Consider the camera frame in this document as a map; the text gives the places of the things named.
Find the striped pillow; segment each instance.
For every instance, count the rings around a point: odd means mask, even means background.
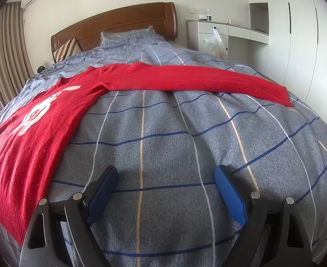
[[[58,63],[67,57],[80,53],[81,49],[78,46],[77,40],[73,37],[63,44],[59,49],[54,52],[54,62]]]

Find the plaid bedding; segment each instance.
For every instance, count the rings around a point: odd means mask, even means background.
[[[29,79],[0,112],[0,123],[60,77],[89,66],[137,61],[261,77],[245,65],[176,47],[154,33],[132,33]],[[263,197],[295,199],[313,258],[319,261],[327,247],[327,126],[297,97],[289,97],[294,107],[236,93],[108,92],[84,115],[48,197],[67,199],[114,165],[119,183],[101,220],[92,226],[113,267],[220,266],[240,231],[214,184],[214,168],[225,164]],[[78,266],[65,224],[63,232]],[[253,266],[258,266],[263,245],[264,240]],[[4,260],[19,266],[20,252],[0,224]]]

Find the blue gripper pad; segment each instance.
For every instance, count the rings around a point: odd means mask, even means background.
[[[220,194],[229,209],[232,219],[244,227],[248,222],[245,202],[242,200],[238,191],[220,166],[216,167],[214,170],[214,180],[216,181]]]
[[[118,179],[119,175],[117,169],[112,168],[88,204],[88,217],[86,222],[89,226],[92,226],[100,219],[109,199],[111,198],[111,194],[117,186]]]

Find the wardrobe handle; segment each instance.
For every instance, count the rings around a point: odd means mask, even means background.
[[[318,26],[317,8],[315,8],[315,18],[317,20],[317,44],[318,44],[318,41],[319,41],[319,26]]]
[[[291,34],[291,6],[289,5],[289,33]]]

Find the metal screw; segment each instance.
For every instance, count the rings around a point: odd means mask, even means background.
[[[250,196],[253,199],[260,199],[260,194],[258,192],[251,192]]]
[[[43,205],[46,205],[46,203],[47,203],[47,199],[41,199],[38,204],[40,206],[43,206]]]
[[[82,199],[82,193],[81,193],[81,192],[77,192],[77,193],[75,193],[75,194],[72,196],[72,198],[73,198],[74,200],[80,200],[80,199]]]
[[[295,202],[295,200],[292,199],[291,197],[287,197],[287,198],[286,198],[286,202],[287,202],[288,204],[292,205],[292,204]]]

